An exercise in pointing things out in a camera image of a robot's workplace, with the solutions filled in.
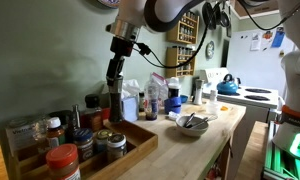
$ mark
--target black cap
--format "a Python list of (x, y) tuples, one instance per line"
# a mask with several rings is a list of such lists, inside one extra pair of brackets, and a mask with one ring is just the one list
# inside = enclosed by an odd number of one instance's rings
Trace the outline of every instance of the black cap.
[(87, 108), (96, 108), (99, 106), (99, 96), (97, 94), (88, 94), (84, 100)]
[(65, 125), (71, 119), (72, 111), (70, 111), (70, 110), (55, 111), (55, 112), (49, 113), (49, 116), (50, 117), (58, 117), (61, 121), (61, 124)]

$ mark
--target wooden tray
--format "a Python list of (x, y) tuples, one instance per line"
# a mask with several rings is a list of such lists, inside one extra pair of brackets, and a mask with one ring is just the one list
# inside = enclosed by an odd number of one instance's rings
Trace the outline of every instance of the wooden tray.
[[(82, 179), (116, 179), (158, 147), (156, 134), (128, 121), (118, 125), (105, 121), (105, 127), (126, 136), (128, 152), (110, 164), (107, 162), (106, 152), (80, 163)], [(29, 149), (17, 154), (19, 155), (9, 159), (10, 179), (49, 179), (44, 156)]]

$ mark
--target spoon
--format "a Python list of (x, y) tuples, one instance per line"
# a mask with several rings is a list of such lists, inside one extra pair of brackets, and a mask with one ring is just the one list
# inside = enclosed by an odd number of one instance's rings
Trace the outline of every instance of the spoon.
[(194, 115), (195, 115), (195, 113), (192, 113), (190, 115), (189, 119), (186, 121), (186, 123), (184, 123), (183, 127), (187, 127), (188, 126), (188, 124), (190, 123), (190, 121), (193, 119)]
[(217, 118), (218, 118), (218, 116), (215, 116), (215, 115), (214, 116), (210, 116), (210, 117), (205, 117), (205, 118), (203, 118), (203, 120), (201, 122), (199, 122), (197, 124), (194, 124), (194, 125), (189, 124), (189, 125), (186, 126), (186, 128), (189, 128), (189, 129), (190, 128), (194, 128), (194, 127), (200, 126), (201, 124), (204, 124), (204, 123), (206, 123), (208, 121), (215, 120)]

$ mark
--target white cap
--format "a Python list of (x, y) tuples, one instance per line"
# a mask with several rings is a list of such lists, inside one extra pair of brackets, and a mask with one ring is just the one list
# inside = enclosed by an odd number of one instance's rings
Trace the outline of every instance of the white cap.
[(48, 128), (57, 128), (57, 127), (61, 126), (61, 122), (58, 117), (50, 118), (47, 121), (47, 124), (48, 124)]
[(211, 96), (216, 96), (217, 94), (218, 94), (218, 90), (212, 89), (212, 90), (210, 91), (210, 95), (211, 95)]
[(168, 87), (170, 89), (180, 89), (181, 85), (179, 84), (179, 78), (171, 77), (170, 80), (169, 80)]

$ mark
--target shelf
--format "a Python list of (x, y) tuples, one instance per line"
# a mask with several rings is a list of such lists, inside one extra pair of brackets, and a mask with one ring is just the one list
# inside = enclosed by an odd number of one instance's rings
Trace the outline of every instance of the shelf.
[[(178, 63), (184, 63), (187, 60), (179, 60), (179, 56), (184, 56), (184, 57), (191, 57), (192, 55), (183, 55), (183, 54), (178, 54), (178, 48), (167, 48), (167, 59), (166, 59), (166, 64), (167, 66), (176, 66)], [(194, 69), (195, 69), (195, 57), (190, 61), (188, 64), (190, 66), (189, 70), (181, 70), (181, 69), (167, 69), (166, 70), (166, 77), (171, 78), (171, 77), (183, 77), (183, 76), (193, 76), (194, 75)]]
[[(182, 43), (182, 44), (197, 44), (198, 38), (198, 29), (199, 29), (199, 16), (196, 16), (196, 20), (183, 16), (187, 21), (191, 21), (193, 26), (189, 25), (187, 22), (179, 21), (175, 27), (173, 27), (170, 31), (167, 32), (167, 41), (174, 43)], [(183, 27), (186, 30), (192, 31), (191, 35), (185, 34), (183, 32)]]
[(194, 23), (197, 23), (197, 22), (198, 22), (198, 20), (194, 20), (194, 19), (189, 18), (188, 16), (185, 16), (185, 15), (183, 15), (182, 17), (185, 18), (185, 19), (188, 19), (188, 20), (190, 20), (190, 21), (192, 21), (192, 22), (194, 22)]
[[(126, 136), (128, 152), (112, 163), (107, 161), (106, 152), (96, 154), (80, 163), (81, 179), (117, 179), (158, 147), (156, 134), (133, 123), (123, 121), (118, 126), (105, 121), (104, 125), (112, 132), (122, 133)], [(45, 156), (32, 154), (30, 150), (37, 151), (36, 147), (32, 147), (32, 149), (24, 149), (23, 153), (20, 151), (17, 153), (25, 154), (25, 157), (10, 155), (9, 174), (12, 179), (48, 179), (49, 173)]]

